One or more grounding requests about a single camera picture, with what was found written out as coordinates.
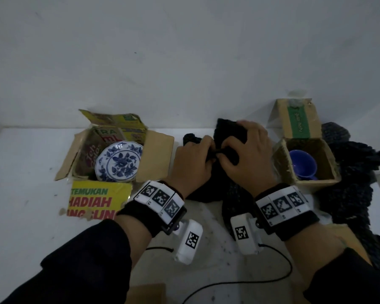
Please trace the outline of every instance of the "table surface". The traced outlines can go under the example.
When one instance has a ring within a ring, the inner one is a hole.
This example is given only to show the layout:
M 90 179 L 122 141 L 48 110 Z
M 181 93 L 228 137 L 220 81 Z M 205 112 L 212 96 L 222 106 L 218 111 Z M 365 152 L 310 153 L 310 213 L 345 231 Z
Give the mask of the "table surface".
M 0 301 L 37 274 L 41 260 L 98 221 L 59 215 L 68 205 L 71 183 L 54 181 L 71 145 L 82 129 L 7 128 L 0 133 Z M 156 129 L 175 137 L 175 148 L 184 134 L 202 137 L 213 129 Z M 191 265 L 173 261 L 164 250 L 145 252 L 132 271 L 131 285 L 164 282 L 168 303 L 181 303 L 201 286 L 221 281 L 266 280 L 284 275 L 287 262 L 265 248 L 259 255 L 242 256 L 226 231 L 221 202 L 187 201 L 191 218 L 203 225 L 203 235 Z M 370 207 L 374 232 L 380 234 L 380 189 Z M 265 244 L 286 253 L 275 235 L 262 233 Z M 150 246 L 173 247 L 177 239 L 163 233 Z M 272 284 L 214 286 L 194 295 L 188 303 L 291 303 L 289 280 Z

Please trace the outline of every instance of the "human hand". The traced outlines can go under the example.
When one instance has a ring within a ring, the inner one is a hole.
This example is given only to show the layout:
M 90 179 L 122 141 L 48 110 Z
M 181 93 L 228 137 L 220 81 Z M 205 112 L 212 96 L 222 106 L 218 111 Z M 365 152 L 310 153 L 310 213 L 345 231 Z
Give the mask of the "human hand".
M 271 167 L 271 141 L 266 129 L 260 124 L 246 120 L 238 121 L 237 124 L 248 130 L 247 142 L 243 144 L 231 136 L 223 141 L 221 148 L 233 148 L 238 153 L 239 163 L 233 165 L 222 153 L 218 153 L 217 157 L 228 177 L 255 198 L 277 184 Z
M 172 173 L 164 181 L 178 190 L 184 199 L 210 179 L 214 160 L 205 161 L 210 148 L 215 150 L 215 143 L 206 135 L 200 144 L 188 142 L 176 149 Z

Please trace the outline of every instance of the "plate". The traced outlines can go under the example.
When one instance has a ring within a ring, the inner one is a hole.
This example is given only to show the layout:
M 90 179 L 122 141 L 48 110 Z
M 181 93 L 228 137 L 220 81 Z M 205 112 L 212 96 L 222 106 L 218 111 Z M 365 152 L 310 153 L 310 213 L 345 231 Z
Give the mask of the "plate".
M 135 142 L 118 142 L 103 150 L 96 160 L 99 181 L 129 182 L 137 175 L 142 156 L 142 145 Z

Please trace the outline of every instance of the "green label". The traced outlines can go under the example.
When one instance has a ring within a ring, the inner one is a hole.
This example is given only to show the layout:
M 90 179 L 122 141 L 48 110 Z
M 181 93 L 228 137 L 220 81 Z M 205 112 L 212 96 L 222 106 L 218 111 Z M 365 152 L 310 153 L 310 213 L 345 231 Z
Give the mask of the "green label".
M 293 138 L 310 138 L 307 115 L 304 106 L 287 107 Z

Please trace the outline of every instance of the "black cable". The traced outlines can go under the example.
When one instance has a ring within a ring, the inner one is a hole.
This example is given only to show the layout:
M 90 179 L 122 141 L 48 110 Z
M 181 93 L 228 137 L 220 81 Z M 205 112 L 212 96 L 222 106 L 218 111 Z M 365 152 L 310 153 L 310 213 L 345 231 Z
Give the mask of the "black cable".
M 151 248 L 147 248 L 146 250 L 168 250 L 169 252 L 173 252 L 174 250 L 172 248 L 165 248 L 164 246 L 153 246 Z
M 206 285 L 206 286 L 203 286 L 201 288 L 198 288 L 196 291 L 194 291 L 192 294 L 190 294 L 184 301 L 182 304 L 186 303 L 188 299 L 190 299 L 193 295 L 195 295 L 198 291 L 201 291 L 203 289 L 206 289 L 208 287 L 212 287 L 212 286 L 217 286 L 217 285 L 229 285 L 229 284 L 264 284 L 264 283 L 268 283 L 268 282 L 278 282 L 278 281 L 281 281 L 282 279 L 285 279 L 287 277 L 290 276 L 291 272 L 293 271 L 293 265 L 291 264 L 291 261 L 281 252 L 279 251 L 278 249 L 274 248 L 273 246 L 270 246 L 270 245 L 267 245 L 267 244 L 259 244 L 259 246 L 261 247 L 268 247 L 268 248 L 271 248 L 272 250 L 278 252 L 280 255 L 282 255 L 285 260 L 287 260 L 287 262 L 289 263 L 290 265 L 290 271 L 280 277 L 280 278 L 276 278 L 276 279 L 271 279 L 271 280 L 267 280 L 267 281 L 237 281 L 237 282 L 216 282 L 216 283 L 213 283 L 213 284 L 209 284 L 209 285 Z

